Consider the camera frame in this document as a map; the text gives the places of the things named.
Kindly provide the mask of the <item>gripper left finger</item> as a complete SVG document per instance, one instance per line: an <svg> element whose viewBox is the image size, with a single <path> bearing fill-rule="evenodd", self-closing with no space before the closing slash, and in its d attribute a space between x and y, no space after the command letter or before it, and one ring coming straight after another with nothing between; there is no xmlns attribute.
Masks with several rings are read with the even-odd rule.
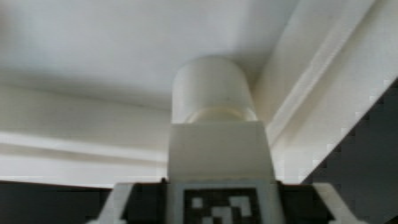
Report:
<svg viewBox="0 0 398 224"><path fill-rule="evenodd" d="M131 190L133 183L115 184L97 218L90 220L85 224L125 224L122 214L125 210Z"/></svg>

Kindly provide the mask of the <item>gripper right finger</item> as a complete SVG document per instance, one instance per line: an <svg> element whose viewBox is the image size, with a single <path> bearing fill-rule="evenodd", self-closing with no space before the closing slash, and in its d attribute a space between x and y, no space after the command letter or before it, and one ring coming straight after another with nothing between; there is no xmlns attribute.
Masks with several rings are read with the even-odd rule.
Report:
<svg viewBox="0 0 398 224"><path fill-rule="evenodd" d="M333 216L328 224L367 224L367 222L355 217L333 186L328 183L314 183L312 187Z"/></svg>

